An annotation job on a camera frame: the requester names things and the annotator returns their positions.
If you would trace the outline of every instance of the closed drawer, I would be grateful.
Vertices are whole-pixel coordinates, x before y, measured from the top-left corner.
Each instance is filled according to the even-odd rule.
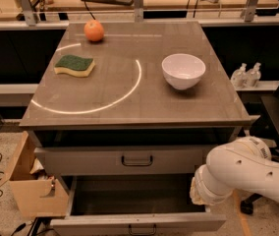
[[[212,146],[38,147],[35,156],[48,174],[193,173]]]
[[[80,176],[70,192],[68,215],[52,219],[61,235],[153,235],[216,231],[225,215],[192,204],[193,174]]]

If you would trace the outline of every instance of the green and yellow sponge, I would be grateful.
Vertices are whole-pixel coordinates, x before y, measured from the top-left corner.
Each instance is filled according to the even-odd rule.
[[[68,74],[75,77],[87,77],[95,66],[93,58],[64,55],[54,66],[56,74]]]

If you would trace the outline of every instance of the white robotic arm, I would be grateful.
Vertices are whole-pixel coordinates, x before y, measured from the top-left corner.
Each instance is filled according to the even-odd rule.
[[[224,202],[234,189],[261,194],[279,203],[279,163],[271,161],[264,141],[237,139],[214,148],[193,179],[190,196],[196,205]]]

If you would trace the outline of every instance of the white bottle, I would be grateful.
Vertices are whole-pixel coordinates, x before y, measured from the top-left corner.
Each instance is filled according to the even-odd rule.
[[[259,72],[260,63],[256,63],[253,68],[249,69],[246,73],[245,87],[254,88],[260,79]]]
[[[246,79],[246,67],[247,64],[242,63],[242,66],[232,74],[230,80],[235,89],[240,89],[244,86]]]

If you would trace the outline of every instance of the bowl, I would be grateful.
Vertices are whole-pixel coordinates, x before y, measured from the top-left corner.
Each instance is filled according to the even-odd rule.
[[[206,66],[197,57],[178,53],[162,61],[163,76],[175,89],[184,90],[195,86],[206,71]]]

